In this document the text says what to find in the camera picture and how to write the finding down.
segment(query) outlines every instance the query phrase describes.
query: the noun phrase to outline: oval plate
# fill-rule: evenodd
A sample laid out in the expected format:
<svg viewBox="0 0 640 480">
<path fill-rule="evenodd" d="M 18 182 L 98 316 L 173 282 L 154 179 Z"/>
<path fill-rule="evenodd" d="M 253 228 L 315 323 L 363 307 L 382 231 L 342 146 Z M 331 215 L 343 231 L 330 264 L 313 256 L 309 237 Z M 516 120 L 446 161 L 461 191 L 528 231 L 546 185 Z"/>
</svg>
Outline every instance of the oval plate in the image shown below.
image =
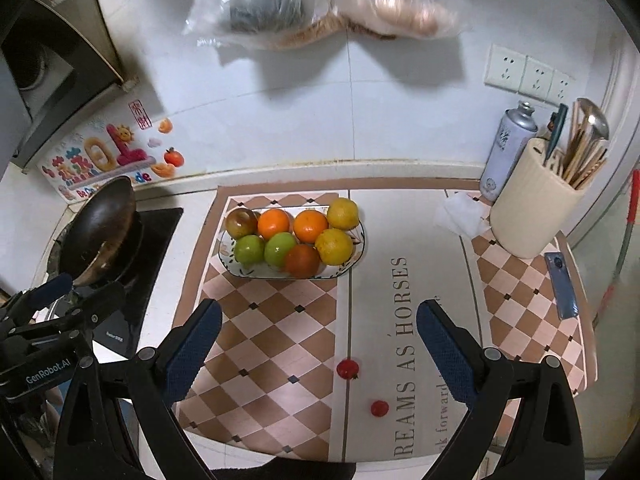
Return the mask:
<svg viewBox="0 0 640 480">
<path fill-rule="evenodd" d="M 272 208 L 257 209 L 256 211 L 258 213 L 264 213 L 269 209 Z M 329 206 L 281 207 L 279 209 L 282 209 L 292 218 L 295 218 L 299 213 L 308 209 L 313 209 L 326 215 Z M 318 273 L 314 277 L 310 278 L 310 280 L 329 280 L 331 278 L 337 278 L 347 272 L 347 270 L 351 269 L 351 267 L 360 260 L 365 248 L 365 236 L 362 224 L 358 224 L 352 230 L 346 231 L 346 233 L 351 237 L 351 240 L 353 240 L 353 254 L 351 255 L 351 258 L 339 267 L 320 264 Z M 229 236 L 229 233 L 224 231 L 222 239 L 220 240 L 220 250 L 218 254 L 222 264 L 232 275 L 237 276 L 238 278 L 256 278 L 259 280 L 295 280 L 295 278 L 292 278 L 287 272 L 281 272 L 265 262 L 252 266 L 242 266 L 234 258 L 235 244 L 236 241 Z"/>
</svg>

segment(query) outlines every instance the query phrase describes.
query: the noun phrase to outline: utensil holder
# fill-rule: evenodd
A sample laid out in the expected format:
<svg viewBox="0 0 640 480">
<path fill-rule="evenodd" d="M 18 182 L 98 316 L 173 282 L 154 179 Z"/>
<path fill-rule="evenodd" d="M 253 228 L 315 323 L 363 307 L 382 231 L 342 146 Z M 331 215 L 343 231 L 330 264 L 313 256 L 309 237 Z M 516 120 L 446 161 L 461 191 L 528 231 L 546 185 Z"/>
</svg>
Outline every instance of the utensil holder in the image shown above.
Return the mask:
<svg viewBox="0 0 640 480">
<path fill-rule="evenodd" d="M 531 139 L 491 209 L 498 243 L 525 260 L 538 256 L 584 196 L 543 166 L 546 142 Z"/>
</svg>

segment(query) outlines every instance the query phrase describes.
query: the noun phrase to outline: electrical socket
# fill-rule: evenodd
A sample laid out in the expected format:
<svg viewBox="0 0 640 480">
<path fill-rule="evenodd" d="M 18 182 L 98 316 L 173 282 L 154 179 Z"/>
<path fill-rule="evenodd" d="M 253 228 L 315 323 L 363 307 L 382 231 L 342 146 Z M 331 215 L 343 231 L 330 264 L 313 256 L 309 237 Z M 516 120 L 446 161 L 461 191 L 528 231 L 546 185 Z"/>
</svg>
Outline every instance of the electrical socket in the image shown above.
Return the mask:
<svg viewBox="0 0 640 480">
<path fill-rule="evenodd" d="M 551 88 L 546 101 L 559 105 L 566 102 L 574 94 L 575 79 L 559 70 L 554 70 Z"/>
<path fill-rule="evenodd" d="M 484 76 L 487 85 L 517 92 L 520 88 L 527 57 L 503 46 L 492 45 Z"/>
<path fill-rule="evenodd" d="M 549 94 L 553 78 L 553 67 L 527 56 L 518 93 L 544 101 Z"/>
</svg>

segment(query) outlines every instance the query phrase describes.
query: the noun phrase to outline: yellow fruit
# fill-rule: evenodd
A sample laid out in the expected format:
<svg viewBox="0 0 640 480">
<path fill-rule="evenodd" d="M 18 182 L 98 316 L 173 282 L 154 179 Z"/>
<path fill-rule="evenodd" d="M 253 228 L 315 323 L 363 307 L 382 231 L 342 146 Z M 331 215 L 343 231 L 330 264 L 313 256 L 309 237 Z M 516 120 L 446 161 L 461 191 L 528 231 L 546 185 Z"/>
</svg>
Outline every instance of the yellow fruit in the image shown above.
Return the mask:
<svg viewBox="0 0 640 480">
<path fill-rule="evenodd" d="M 340 266 L 353 253 L 353 241 L 340 229 L 327 229 L 316 240 L 316 250 L 326 265 Z"/>
<path fill-rule="evenodd" d="M 331 227 L 348 231 L 360 223 L 358 205 L 348 198 L 338 198 L 326 212 L 326 219 Z"/>
</svg>

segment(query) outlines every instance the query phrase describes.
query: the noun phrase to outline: cherry tomato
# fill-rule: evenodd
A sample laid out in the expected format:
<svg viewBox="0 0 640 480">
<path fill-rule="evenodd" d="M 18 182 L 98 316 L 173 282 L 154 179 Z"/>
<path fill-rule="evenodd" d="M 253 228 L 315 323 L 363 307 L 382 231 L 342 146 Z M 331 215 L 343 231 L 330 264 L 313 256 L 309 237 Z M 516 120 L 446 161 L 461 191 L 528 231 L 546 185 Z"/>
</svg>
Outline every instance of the cherry tomato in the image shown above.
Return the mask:
<svg viewBox="0 0 640 480">
<path fill-rule="evenodd" d="M 371 405 L 371 415 L 385 416 L 389 412 L 389 405 L 384 400 L 377 400 Z"/>
<path fill-rule="evenodd" d="M 358 378 L 360 367 L 358 366 L 358 363 L 353 359 L 343 359 L 342 361 L 340 361 L 335 371 L 338 372 L 338 375 L 340 377 L 349 381 L 351 379 Z"/>
<path fill-rule="evenodd" d="M 184 157 L 180 152 L 176 152 L 173 148 L 166 150 L 164 161 L 167 164 L 173 164 L 176 168 L 184 166 Z"/>
</svg>

